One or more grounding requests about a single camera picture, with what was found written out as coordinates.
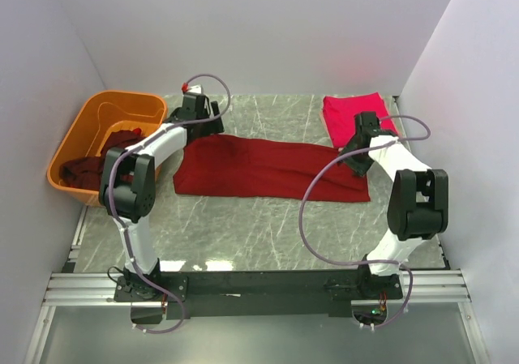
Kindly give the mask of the dark red t-shirt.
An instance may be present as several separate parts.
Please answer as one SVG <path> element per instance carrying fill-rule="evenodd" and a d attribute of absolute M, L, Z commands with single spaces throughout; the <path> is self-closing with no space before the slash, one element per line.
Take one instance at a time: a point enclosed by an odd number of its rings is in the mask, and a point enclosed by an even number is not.
<path fill-rule="evenodd" d="M 336 157 L 336 149 L 321 145 L 211 135 L 184 148 L 174 189 L 179 195 L 302 199 Z"/>

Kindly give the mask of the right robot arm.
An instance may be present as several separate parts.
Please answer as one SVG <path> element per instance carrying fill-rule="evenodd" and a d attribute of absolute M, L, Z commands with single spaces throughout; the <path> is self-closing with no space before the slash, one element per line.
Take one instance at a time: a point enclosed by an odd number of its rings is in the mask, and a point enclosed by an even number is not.
<path fill-rule="evenodd" d="M 401 295 L 401 263 L 423 242 L 448 226 L 448 175 L 416 158 L 396 132 L 384 129 L 375 112 L 354 116 L 354 135 L 341 154 L 341 162 L 363 177 L 376 163 L 392 181 L 387 207 L 388 230 L 358 267 L 356 289 L 362 298 L 382 293 Z"/>

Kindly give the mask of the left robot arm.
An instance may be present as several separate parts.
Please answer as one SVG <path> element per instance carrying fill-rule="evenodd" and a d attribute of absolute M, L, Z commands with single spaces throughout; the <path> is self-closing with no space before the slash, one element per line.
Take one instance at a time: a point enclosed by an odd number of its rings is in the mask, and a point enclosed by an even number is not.
<path fill-rule="evenodd" d="M 105 156 L 100 203 L 118 227 L 126 261 L 125 283 L 145 301 L 162 290 L 160 260 L 154 250 L 149 214 L 156 201 L 156 171 L 195 139 L 224 131 L 218 103 L 200 85 L 182 87 L 182 105 L 150 134 Z"/>

